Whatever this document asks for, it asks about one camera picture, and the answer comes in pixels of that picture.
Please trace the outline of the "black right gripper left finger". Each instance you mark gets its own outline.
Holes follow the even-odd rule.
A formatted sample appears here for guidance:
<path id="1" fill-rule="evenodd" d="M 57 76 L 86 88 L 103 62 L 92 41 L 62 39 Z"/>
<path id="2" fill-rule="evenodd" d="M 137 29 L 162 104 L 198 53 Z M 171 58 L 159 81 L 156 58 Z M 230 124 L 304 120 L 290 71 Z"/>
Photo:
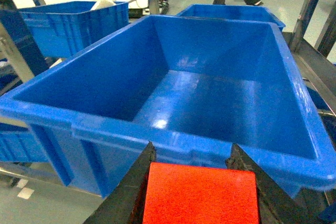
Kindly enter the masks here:
<path id="1" fill-rule="evenodd" d="M 156 150 L 149 142 L 114 191 L 84 223 L 142 223 L 150 165 Z"/>

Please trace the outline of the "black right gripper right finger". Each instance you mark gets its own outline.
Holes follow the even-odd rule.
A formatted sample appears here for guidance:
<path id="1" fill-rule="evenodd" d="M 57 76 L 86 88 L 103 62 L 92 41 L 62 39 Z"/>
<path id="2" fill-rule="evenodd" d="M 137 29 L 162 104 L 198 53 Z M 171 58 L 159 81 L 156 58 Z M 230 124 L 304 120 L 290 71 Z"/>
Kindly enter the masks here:
<path id="1" fill-rule="evenodd" d="M 300 207 L 253 159 L 233 144 L 225 161 L 229 169 L 253 172 L 261 223 L 319 223 L 319 219 Z"/>

